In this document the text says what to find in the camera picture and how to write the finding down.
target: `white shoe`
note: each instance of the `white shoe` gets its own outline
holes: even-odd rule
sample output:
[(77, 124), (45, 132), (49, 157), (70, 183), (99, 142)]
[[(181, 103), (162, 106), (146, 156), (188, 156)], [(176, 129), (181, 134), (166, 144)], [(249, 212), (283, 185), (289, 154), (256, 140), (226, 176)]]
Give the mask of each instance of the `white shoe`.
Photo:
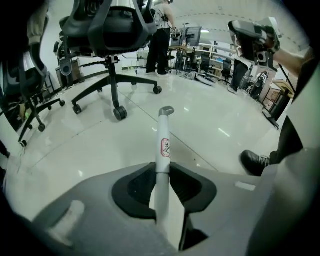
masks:
[(229, 91), (230, 93), (232, 93), (232, 94), (238, 94), (238, 92), (235, 91), (232, 87), (229, 87), (229, 88), (228, 88), (228, 91)]
[(156, 74), (158, 78), (167, 78), (169, 74)]
[(150, 73), (145, 73), (146, 76), (156, 76), (157, 73), (156, 72), (150, 72)]

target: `white cylindrical tube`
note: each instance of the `white cylindrical tube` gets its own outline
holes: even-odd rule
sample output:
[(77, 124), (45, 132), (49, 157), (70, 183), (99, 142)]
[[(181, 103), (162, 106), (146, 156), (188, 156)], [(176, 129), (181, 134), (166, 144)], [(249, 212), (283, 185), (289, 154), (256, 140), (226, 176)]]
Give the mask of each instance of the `white cylindrical tube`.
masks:
[(170, 132), (169, 115), (175, 110), (166, 106), (159, 111), (155, 172), (156, 184), (154, 192), (154, 209), (156, 212), (156, 225), (162, 234), (167, 237), (167, 225), (169, 214), (169, 190), (170, 190)]

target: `white floor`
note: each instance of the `white floor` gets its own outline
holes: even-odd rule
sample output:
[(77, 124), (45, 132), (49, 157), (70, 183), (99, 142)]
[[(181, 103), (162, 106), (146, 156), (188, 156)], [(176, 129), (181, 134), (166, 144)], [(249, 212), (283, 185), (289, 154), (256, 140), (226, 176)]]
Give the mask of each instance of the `white floor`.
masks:
[(13, 209), (26, 218), (32, 220), (85, 179), (154, 162), (158, 112), (164, 106), (175, 109), (169, 119), (174, 162), (246, 175), (239, 162), (243, 150), (268, 155), (277, 149), (280, 132), (262, 115), (261, 105), (241, 91), (228, 92), (226, 85), (210, 87), (175, 74), (152, 77), (162, 87), (159, 95), (152, 85), (119, 84), (119, 101), (128, 112), (123, 121), (113, 115), (108, 86), (79, 101), (83, 112), (76, 115), (71, 100), (101, 78), (60, 95), (65, 106), (45, 110), (45, 131), (39, 132), (34, 121), (25, 136), (26, 150), (9, 160), (6, 194)]

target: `shoelace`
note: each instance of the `shoelace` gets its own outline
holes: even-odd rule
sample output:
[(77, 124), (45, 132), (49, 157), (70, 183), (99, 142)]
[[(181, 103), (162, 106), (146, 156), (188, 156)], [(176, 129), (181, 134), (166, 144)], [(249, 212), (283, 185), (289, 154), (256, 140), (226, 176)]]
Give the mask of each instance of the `shoelace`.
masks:
[(259, 155), (259, 163), (267, 167), (270, 164), (270, 158), (264, 155)]

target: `ceiling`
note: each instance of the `ceiling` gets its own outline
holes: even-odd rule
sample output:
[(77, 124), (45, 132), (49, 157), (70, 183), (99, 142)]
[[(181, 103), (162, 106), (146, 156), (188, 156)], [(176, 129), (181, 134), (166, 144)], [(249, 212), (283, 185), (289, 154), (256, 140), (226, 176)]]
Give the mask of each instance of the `ceiling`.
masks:
[(275, 17), (282, 34), (281, 46), (293, 53), (305, 50), (309, 39), (299, 24), (282, 6), (280, 0), (174, 0), (170, 5), (176, 18), (176, 26), (184, 23), (201, 26), (201, 40), (231, 44), (228, 22), (242, 20), (258, 22), (267, 17)]

